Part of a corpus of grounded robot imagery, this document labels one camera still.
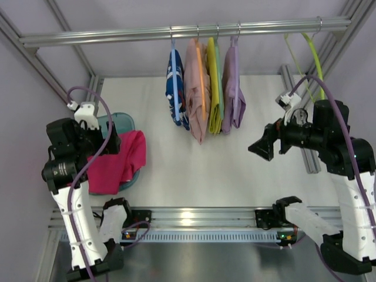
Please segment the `pink magenta trousers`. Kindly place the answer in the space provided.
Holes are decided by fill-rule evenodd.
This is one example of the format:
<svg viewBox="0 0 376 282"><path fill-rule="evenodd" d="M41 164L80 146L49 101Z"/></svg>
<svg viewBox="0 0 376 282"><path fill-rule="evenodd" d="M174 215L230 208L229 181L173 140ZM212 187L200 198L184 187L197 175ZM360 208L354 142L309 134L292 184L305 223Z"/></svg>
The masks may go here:
<svg viewBox="0 0 376 282"><path fill-rule="evenodd" d="M120 185L133 179L146 165L146 138L142 131L133 130L120 135L120 152L97 157L88 168L89 192L117 194Z"/></svg>

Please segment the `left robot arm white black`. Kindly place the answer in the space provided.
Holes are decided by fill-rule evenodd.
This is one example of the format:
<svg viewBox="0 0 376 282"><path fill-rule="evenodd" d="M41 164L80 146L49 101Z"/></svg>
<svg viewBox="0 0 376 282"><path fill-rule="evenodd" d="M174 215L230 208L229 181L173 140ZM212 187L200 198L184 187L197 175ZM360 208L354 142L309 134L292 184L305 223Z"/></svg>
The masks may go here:
<svg viewBox="0 0 376 282"><path fill-rule="evenodd" d="M89 201L88 168L92 159L120 151L120 138L114 123L107 122L108 133L100 126L71 118L56 120L46 127L51 142L49 159L42 178L59 207L72 254L68 281L96 280L124 266L119 243L123 225L131 216L123 197L111 199L103 206L100 225L96 225Z"/></svg>

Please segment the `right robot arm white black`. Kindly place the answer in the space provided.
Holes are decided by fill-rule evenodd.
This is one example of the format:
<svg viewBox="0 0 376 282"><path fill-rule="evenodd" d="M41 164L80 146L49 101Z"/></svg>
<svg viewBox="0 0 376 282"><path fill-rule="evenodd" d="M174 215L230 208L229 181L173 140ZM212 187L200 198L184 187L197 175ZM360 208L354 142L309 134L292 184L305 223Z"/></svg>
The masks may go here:
<svg viewBox="0 0 376 282"><path fill-rule="evenodd" d="M258 141L249 146L266 161L274 157L274 142L281 155L291 147L314 150L325 164L335 186L342 227L339 229L311 211L296 196L278 199L274 217L293 224L319 248L332 271L361 275L375 267L375 158L372 146L349 135L349 108L341 101L314 104L313 120L303 125L279 119L265 126Z"/></svg>

